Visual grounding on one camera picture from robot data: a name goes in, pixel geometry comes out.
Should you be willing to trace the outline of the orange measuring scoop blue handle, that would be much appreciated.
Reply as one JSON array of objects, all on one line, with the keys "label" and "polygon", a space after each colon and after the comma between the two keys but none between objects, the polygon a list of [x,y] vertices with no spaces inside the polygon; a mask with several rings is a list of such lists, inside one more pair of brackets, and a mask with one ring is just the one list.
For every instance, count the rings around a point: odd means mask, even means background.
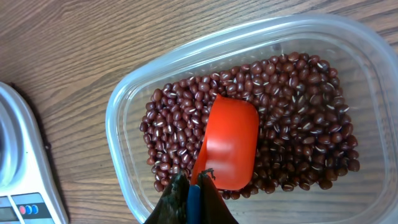
[{"label": "orange measuring scoop blue handle", "polygon": [[205,137],[192,170],[187,200],[187,222],[201,223],[197,177],[212,168],[219,190],[240,190],[252,178],[259,129],[255,107],[243,100],[218,95],[206,125]]}]

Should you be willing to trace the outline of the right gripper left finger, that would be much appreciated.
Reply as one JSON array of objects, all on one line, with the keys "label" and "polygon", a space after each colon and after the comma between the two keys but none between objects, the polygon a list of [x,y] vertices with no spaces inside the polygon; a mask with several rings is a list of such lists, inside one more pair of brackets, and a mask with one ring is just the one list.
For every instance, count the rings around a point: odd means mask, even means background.
[{"label": "right gripper left finger", "polygon": [[144,224],[186,224],[189,186],[183,172],[175,174]]}]

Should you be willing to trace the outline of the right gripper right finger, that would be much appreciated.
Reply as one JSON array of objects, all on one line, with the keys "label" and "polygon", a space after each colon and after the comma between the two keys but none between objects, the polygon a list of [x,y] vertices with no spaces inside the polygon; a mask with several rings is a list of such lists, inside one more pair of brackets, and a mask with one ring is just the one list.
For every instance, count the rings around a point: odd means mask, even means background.
[{"label": "right gripper right finger", "polygon": [[238,224],[222,196],[215,187],[214,170],[212,168],[201,171],[197,177],[200,187],[200,212],[202,224]]}]

